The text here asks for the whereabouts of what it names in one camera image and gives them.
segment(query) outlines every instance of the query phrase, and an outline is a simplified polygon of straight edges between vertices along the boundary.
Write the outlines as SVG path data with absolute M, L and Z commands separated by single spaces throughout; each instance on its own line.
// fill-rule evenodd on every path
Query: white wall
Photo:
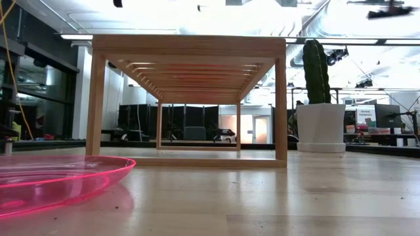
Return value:
M 87 47 L 79 47 L 77 67 L 80 72 L 76 77 L 73 135 L 72 138 L 85 139 L 87 134 L 87 116 L 89 109 L 89 88 L 91 83 L 92 55 Z M 102 128 L 115 128 L 119 105 L 123 101 L 123 77 L 106 66 L 104 78 L 104 103 L 102 110 Z
M 92 55 L 87 47 L 79 47 L 77 56 L 77 68 L 79 73 L 76 77 L 73 113 L 72 138 L 86 138 L 87 111 L 89 108 L 89 87 L 91 82 Z
M 123 102 L 124 78 L 108 66 L 105 68 L 102 129 L 117 127 L 119 105 Z
M 124 93 L 122 105 L 135 105 L 146 103 L 146 90 L 142 87 L 130 87 L 129 85 L 137 85 L 137 83 L 124 75 Z

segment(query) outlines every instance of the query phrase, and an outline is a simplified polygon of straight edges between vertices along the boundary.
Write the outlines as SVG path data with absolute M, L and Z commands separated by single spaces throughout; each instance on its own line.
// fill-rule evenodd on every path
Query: computer monitor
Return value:
M 377 128 L 401 128 L 400 106 L 375 104 Z

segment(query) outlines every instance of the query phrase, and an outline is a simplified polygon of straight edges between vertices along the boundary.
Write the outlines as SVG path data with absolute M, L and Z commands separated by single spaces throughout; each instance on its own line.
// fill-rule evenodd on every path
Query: black partition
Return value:
M 186 107 L 185 126 L 186 127 L 204 127 L 203 107 Z
M 118 128 L 122 128 L 123 130 L 138 130 L 138 122 L 140 121 L 141 131 L 148 134 L 148 116 L 147 104 L 120 105 L 118 111 Z
M 204 108 L 204 127 L 206 140 L 213 140 L 219 128 L 219 106 Z
M 171 134 L 176 139 L 182 139 L 184 134 L 184 106 L 172 107 Z
M 157 106 L 148 104 L 121 105 L 118 127 L 123 130 L 138 130 L 138 120 L 140 120 L 142 132 L 150 139 L 156 139 L 157 118 Z M 175 137 L 176 140 L 182 140 L 185 127 L 204 127 L 206 140 L 213 140 L 219 127 L 219 107 L 174 107 L 171 104 L 163 106 L 161 127 L 162 139 Z
M 158 123 L 158 107 L 149 106 L 149 136 L 156 139 L 156 124 Z

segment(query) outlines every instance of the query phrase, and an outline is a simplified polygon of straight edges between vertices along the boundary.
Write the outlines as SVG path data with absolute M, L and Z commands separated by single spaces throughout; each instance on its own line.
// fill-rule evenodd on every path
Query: white planter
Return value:
M 299 131 L 298 151 L 341 153 L 343 142 L 344 104 L 311 104 L 297 107 Z

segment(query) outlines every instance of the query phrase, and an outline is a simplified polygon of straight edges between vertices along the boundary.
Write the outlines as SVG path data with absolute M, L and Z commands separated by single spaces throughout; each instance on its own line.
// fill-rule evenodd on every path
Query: pink translucent tray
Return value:
M 122 157 L 0 156 L 0 217 L 86 197 L 135 165 Z

